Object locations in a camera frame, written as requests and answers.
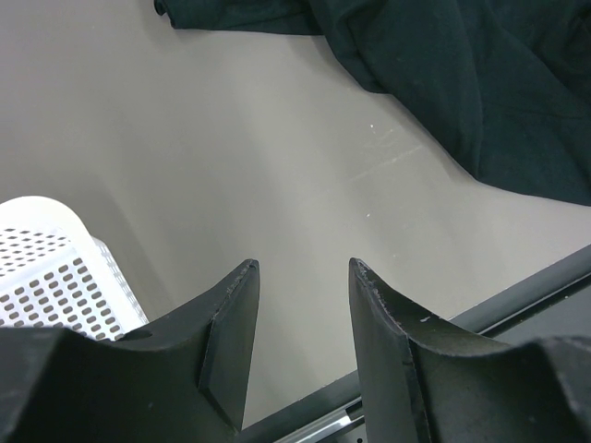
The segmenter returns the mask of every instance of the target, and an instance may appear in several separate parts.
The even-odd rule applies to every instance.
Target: gray table surface
[[[322,38],[20,0],[0,57],[0,201],[70,206],[150,318],[261,261],[246,425],[355,369],[351,256],[450,317],[591,243],[590,209],[476,183]]]

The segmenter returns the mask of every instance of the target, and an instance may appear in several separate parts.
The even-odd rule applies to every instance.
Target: dark green cloth
[[[175,28],[322,33],[477,180],[591,205],[591,0],[156,0]]]

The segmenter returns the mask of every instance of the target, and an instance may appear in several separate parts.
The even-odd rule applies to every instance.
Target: white plastic basket
[[[117,340],[148,323],[107,246],[50,198],[0,205],[0,326]]]

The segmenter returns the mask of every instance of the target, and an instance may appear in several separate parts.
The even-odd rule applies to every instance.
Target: fabric
[[[591,0],[156,0],[177,29],[322,33],[477,180],[591,205]]]

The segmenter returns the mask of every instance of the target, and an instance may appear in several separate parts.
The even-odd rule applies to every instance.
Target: perforated basket wall
[[[65,326],[116,340],[148,322],[107,246],[70,209],[18,200],[0,205],[0,326]],[[32,220],[13,212],[23,208]]]

